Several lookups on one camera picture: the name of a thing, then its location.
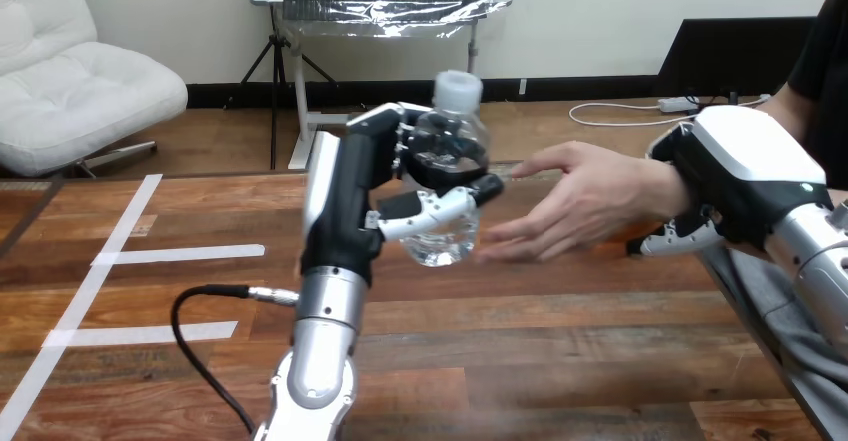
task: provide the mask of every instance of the chair cushion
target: chair cushion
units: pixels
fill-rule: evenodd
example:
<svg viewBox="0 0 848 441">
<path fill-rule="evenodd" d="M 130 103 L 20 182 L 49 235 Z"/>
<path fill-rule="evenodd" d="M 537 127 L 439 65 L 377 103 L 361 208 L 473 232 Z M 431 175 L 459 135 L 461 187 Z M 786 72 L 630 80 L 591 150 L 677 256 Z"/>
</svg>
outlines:
<svg viewBox="0 0 848 441">
<path fill-rule="evenodd" d="M 0 77 L 0 164 L 52 171 L 177 116 L 187 98 L 182 79 L 147 56 L 74 46 Z"/>
<path fill-rule="evenodd" d="M 0 0 L 0 76 L 97 41 L 85 0 Z"/>
</svg>

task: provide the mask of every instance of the robotic hand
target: robotic hand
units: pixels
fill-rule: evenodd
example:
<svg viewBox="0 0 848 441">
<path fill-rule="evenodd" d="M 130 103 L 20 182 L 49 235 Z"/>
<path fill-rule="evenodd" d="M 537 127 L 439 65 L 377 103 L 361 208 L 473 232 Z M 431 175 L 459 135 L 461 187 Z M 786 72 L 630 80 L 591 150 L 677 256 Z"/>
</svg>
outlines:
<svg viewBox="0 0 848 441">
<path fill-rule="evenodd" d="M 628 252 L 750 244 L 795 280 L 820 332 L 848 359 L 848 205 L 833 209 L 824 171 L 801 146 L 766 113 L 726 106 L 678 125 L 648 157 L 678 169 L 695 206 Z"/>
<path fill-rule="evenodd" d="M 471 170 L 447 172 L 422 161 L 428 156 L 417 156 L 436 148 L 433 139 L 412 135 L 418 117 L 429 110 L 386 104 L 348 123 L 344 139 L 316 136 L 304 206 L 302 291 L 277 303 L 295 305 L 293 345 L 271 379 L 271 415 L 254 441 L 336 439 L 356 398 L 351 356 L 371 262 L 383 243 L 430 231 L 503 191 L 500 178 L 488 174 L 485 149 L 473 141 L 447 143 L 455 158 L 473 161 Z M 434 192 L 389 198 L 372 210 L 369 191 L 402 174 Z M 252 295 L 267 298 L 273 295 L 268 291 Z"/>
</svg>

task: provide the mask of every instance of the plastic water bottle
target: plastic water bottle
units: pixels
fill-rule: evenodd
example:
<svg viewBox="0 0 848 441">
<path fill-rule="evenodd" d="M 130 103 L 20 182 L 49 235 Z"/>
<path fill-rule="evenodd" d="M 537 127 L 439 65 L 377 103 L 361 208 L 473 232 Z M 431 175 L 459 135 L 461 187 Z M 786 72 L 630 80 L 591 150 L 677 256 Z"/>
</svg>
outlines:
<svg viewBox="0 0 848 441">
<path fill-rule="evenodd" d="M 426 139 L 427 148 L 413 151 L 415 159 L 445 173 L 462 173 L 488 165 L 485 151 L 489 148 L 489 132 L 480 122 L 480 98 L 483 83 L 473 74 L 447 71 L 436 77 L 434 111 L 422 115 L 412 132 L 411 148 L 415 140 Z M 484 154 L 477 159 L 463 156 L 462 146 L 473 145 Z M 403 178 L 406 190 L 432 191 L 422 187 L 410 175 Z M 425 234 L 401 240 L 413 259 L 424 266 L 449 266 L 467 258 L 477 241 L 480 229 L 480 211 L 468 213 L 447 226 Z"/>
</svg>

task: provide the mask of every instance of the black baseboard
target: black baseboard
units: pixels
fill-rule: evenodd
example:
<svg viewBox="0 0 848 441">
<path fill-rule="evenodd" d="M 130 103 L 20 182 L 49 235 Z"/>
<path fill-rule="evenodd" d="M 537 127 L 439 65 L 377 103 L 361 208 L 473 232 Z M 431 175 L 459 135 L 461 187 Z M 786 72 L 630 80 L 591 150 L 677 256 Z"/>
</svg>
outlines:
<svg viewBox="0 0 848 441">
<path fill-rule="evenodd" d="M 656 76 L 605 76 L 588 78 L 528 79 L 525 93 L 519 94 L 520 79 L 483 80 L 483 102 L 497 101 L 577 101 L 584 99 L 626 99 L 650 97 Z M 429 105 L 433 97 L 432 81 L 350 81 L 334 85 L 307 83 L 310 108 L 376 106 L 405 101 Z M 294 108 L 294 85 L 280 90 L 278 105 Z M 271 107 L 271 83 L 189 84 L 188 108 Z"/>
</svg>

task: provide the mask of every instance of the black monitor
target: black monitor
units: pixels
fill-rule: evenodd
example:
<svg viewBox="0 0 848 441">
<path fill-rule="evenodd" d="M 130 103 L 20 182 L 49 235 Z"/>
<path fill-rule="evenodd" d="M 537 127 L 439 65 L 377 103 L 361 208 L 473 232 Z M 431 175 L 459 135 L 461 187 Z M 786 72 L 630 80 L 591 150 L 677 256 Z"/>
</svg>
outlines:
<svg viewBox="0 0 848 441">
<path fill-rule="evenodd" d="M 814 17 L 686 19 L 654 95 L 774 94 L 792 72 L 814 22 Z"/>
</svg>

